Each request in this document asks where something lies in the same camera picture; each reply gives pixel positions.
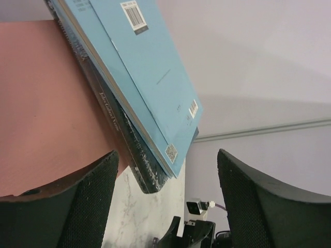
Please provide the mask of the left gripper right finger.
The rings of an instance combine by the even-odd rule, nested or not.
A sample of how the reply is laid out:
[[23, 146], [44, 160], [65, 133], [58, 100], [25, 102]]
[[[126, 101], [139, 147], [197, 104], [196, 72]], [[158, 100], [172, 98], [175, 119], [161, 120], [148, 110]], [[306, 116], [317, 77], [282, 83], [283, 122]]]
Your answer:
[[223, 149], [217, 166], [234, 247], [330, 247], [330, 196], [284, 183]]

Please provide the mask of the light blue book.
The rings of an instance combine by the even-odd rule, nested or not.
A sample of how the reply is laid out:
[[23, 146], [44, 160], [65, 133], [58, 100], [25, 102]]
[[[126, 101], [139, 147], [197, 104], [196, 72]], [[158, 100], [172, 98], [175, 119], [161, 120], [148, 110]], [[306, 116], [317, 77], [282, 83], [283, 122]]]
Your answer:
[[126, 115], [171, 177], [203, 108], [154, 1], [53, 1]]

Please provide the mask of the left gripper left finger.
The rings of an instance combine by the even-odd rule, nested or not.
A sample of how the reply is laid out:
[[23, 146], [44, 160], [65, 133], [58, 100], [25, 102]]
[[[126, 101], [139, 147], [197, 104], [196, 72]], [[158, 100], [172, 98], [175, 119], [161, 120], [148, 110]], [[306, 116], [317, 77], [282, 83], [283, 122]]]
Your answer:
[[113, 150], [18, 196], [1, 197], [1, 247], [101, 247], [118, 173]]

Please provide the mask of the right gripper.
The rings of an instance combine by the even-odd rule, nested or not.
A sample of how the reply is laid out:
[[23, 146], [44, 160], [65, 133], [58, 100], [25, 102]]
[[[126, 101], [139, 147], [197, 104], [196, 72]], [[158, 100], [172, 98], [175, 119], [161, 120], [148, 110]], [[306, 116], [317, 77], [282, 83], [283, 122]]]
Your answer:
[[174, 216], [173, 220], [160, 239], [154, 238], [152, 247], [232, 247], [232, 237], [229, 230], [215, 232], [216, 224], [210, 221], [190, 220], [184, 222], [182, 236], [178, 236], [180, 217]]

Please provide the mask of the teal 20000 Leagues book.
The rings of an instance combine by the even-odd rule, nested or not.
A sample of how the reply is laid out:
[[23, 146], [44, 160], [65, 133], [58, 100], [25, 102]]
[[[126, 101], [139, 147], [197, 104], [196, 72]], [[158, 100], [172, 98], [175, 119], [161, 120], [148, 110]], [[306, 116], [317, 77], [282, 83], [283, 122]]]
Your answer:
[[154, 157], [151, 149], [126, 115], [78, 38], [69, 25], [58, 16], [52, 3], [53, 1], [47, 1], [49, 11], [71, 45], [108, 123], [124, 144], [124, 153], [141, 190], [146, 194], [159, 192], [165, 182], [172, 177], [163, 170], [161, 164]]

